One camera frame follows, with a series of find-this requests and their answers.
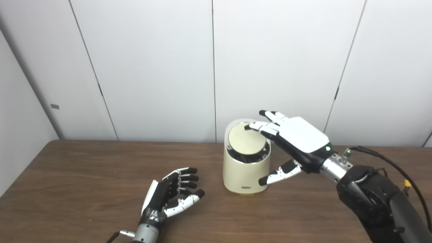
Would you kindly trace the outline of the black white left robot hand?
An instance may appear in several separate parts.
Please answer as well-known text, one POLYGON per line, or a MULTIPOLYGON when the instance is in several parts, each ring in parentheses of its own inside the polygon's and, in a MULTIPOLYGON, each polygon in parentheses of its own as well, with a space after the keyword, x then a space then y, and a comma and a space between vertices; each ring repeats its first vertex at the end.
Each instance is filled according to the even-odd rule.
POLYGON ((139 225, 149 224, 161 229, 168 217, 196 204, 205 195, 197 189, 197 168, 178 168, 160 182, 153 180, 142 205, 139 225))

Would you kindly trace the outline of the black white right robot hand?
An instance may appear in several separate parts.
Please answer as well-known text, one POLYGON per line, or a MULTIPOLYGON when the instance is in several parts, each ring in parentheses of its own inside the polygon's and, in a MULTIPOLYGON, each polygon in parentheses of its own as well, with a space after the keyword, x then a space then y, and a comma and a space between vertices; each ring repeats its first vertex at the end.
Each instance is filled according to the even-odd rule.
POLYGON ((280 112, 261 110, 259 114, 269 122, 255 121, 245 126, 262 134, 292 159, 278 169, 258 180, 260 186, 267 186, 305 172, 319 174, 324 162, 337 151, 329 138, 302 117, 287 117, 280 112))

